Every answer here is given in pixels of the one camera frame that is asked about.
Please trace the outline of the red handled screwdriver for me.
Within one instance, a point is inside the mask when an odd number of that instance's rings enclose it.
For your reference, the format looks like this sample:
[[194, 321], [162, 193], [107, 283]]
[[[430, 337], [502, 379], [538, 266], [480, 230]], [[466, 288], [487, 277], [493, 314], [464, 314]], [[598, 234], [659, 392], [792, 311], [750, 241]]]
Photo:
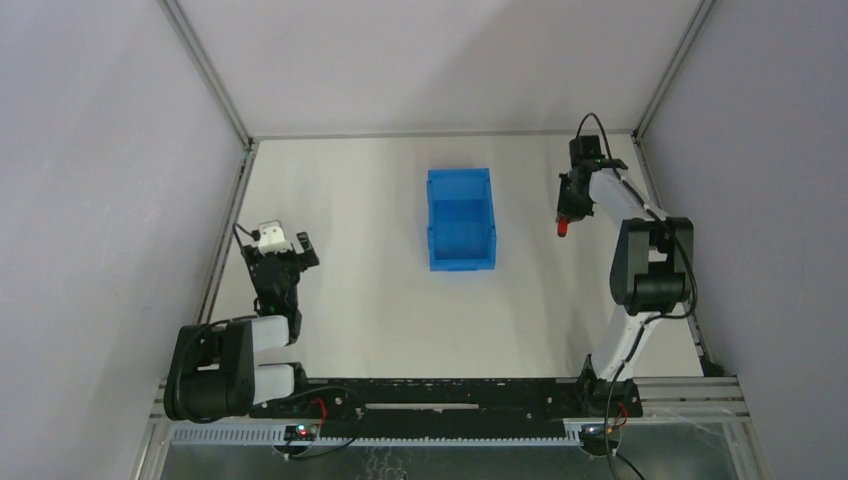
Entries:
[[557, 216], [556, 233], [559, 238], [567, 236], [569, 231], [570, 219], [564, 215]]

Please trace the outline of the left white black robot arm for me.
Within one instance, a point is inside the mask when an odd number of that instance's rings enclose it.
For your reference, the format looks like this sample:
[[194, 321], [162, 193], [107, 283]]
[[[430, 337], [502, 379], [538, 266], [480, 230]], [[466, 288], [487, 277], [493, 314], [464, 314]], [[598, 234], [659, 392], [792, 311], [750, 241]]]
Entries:
[[299, 339], [298, 286], [320, 260], [305, 232], [291, 243], [271, 225], [253, 238], [238, 248], [255, 292], [254, 313], [179, 330], [163, 396], [171, 420], [212, 423], [246, 416], [254, 406], [294, 392], [294, 365], [262, 366], [256, 356]]

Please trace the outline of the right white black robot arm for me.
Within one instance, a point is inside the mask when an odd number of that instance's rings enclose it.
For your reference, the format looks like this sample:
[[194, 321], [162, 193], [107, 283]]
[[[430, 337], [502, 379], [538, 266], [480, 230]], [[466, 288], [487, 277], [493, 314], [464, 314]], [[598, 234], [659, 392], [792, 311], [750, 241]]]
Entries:
[[676, 308], [695, 299], [689, 255], [694, 227], [670, 217], [630, 182], [618, 159], [579, 159], [559, 176], [557, 234], [602, 208], [618, 226], [609, 274], [616, 307], [600, 343], [588, 355], [579, 382], [587, 397], [624, 395], [645, 341]]

